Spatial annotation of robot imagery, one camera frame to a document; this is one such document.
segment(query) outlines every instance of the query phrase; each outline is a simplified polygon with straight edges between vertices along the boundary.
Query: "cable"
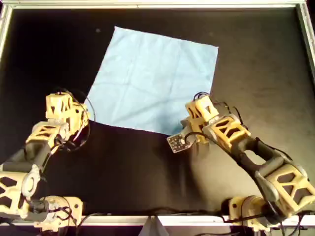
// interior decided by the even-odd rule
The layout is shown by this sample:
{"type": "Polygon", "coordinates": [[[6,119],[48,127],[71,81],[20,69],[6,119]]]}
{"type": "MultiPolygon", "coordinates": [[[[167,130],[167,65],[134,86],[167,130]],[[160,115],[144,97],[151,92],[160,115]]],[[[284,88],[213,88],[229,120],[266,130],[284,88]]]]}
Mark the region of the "cable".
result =
{"type": "MultiPolygon", "coordinates": [[[[57,87],[57,89],[58,89],[59,91],[68,93],[68,94],[72,97],[72,100],[73,100],[74,102],[78,103],[79,106],[81,106],[81,108],[83,109],[85,115],[88,117],[88,112],[87,112],[87,110],[84,109],[83,105],[74,97],[74,95],[73,95],[70,91],[68,91],[68,90],[65,89],[65,88],[61,88],[61,87],[57,87]]],[[[94,110],[94,107],[93,107],[91,101],[89,100],[89,98],[88,98],[82,91],[80,91],[80,90],[78,90],[78,89],[75,89],[75,90],[78,91],[80,94],[82,94],[82,95],[85,97],[85,99],[87,99],[87,101],[89,102],[89,104],[90,104],[90,106],[91,106],[91,108],[92,108],[92,111],[93,111],[94,122],[95,122],[96,115],[95,115],[95,110],[94,110]]],[[[78,133],[77,133],[77,135],[76,135],[75,138],[74,138],[74,141],[75,141],[75,139],[78,137],[78,135],[81,133],[82,129],[83,129],[83,122],[82,122],[82,124],[81,124],[81,128],[78,130],[78,133]]],[[[90,120],[88,119],[88,133],[87,133],[87,136],[86,136],[85,140],[82,141],[79,146],[76,146],[75,148],[69,148],[69,147],[65,146],[65,144],[70,144],[70,145],[73,146],[73,145],[75,145],[75,143],[72,142],[72,141],[70,141],[70,140],[68,140],[68,141],[59,140],[59,141],[60,141],[60,143],[63,144],[63,145],[62,145],[62,148],[65,149],[65,151],[67,151],[67,152],[73,152],[73,151],[76,151],[76,150],[80,149],[80,148],[87,142],[87,140],[88,140],[90,134],[91,134],[91,125],[90,125],[90,120]]]]}
{"type": "Polygon", "coordinates": [[[281,229],[282,236],[285,236],[284,225],[282,224],[282,221],[280,222],[280,229],[281,229]]]}
{"type": "Polygon", "coordinates": [[[193,101],[195,101],[196,99],[199,99],[199,98],[200,98],[200,95],[210,96],[210,94],[207,93],[207,92],[198,92],[198,93],[196,93],[195,96],[193,97],[193,101]]]}
{"type": "Polygon", "coordinates": [[[201,136],[205,137],[206,139],[209,139],[210,141],[212,141],[212,138],[210,138],[210,137],[209,137],[208,135],[206,135],[205,133],[193,131],[193,132],[189,132],[188,134],[185,135],[184,141],[185,141],[186,144],[188,143],[188,142],[187,142],[187,138],[188,138],[190,135],[201,135],[201,136]]]}
{"type": "Polygon", "coordinates": [[[197,234],[195,236],[233,236],[233,235],[238,235],[241,232],[230,232],[230,233],[223,233],[223,234],[217,234],[217,233],[202,233],[202,234],[197,234]]]}
{"type": "Polygon", "coordinates": [[[293,232],[290,233],[288,236],[293,236],[297,230],[299,231],[299,233],[298,233],[298,236],[299,236],[301,234],[300,226],[301,226],[303,217],[306,216],[306,215],[310,215],[311,213],[315,213],[315,211],[313,211],[313,210],[304,210],[304,211],[301,211],[301,212],[297,213],[297,215],[299,217],[299,221],[298,221],[296,227],[294,228],[293,232]]]}
{"type": "Polygon", "coordinates": [[[271,149],[273,149],[273,150],[276,150],[276,151],[279,151],[279,152],[281,152],[281,153],[283,153],[289,160],[291,160],[291,161],[293,161],[293,159],[289,156],[289,154],[287,154],[285,151],[282,151],[281,149],[278,149],[278,148],[275,148],[275,147],[273,147],[273,146],[270,146],[270,145],[268,145],[268,144],[266,144],[265,142],[263,142],[260,138],[258,138],[258,137],[256,137],[256,139],[258,140],[258,141],[261,141],[263,144],[265,144],[267,147],[269,147],[269,148],[271,148],[271,149]]]}
{"type": "Polygon", "coordinates": [[[75,236],[78,236],[80,233],[80,229],[82,227],[82,224],[84,223],[84,221],[86,221],[90,216],[94,216],[94,215],[103,215],[102,213],[92,213],[87,215],[86,217],[83,218],[83,220],[78,224],[76,231],[75,231],[75,236]]]}

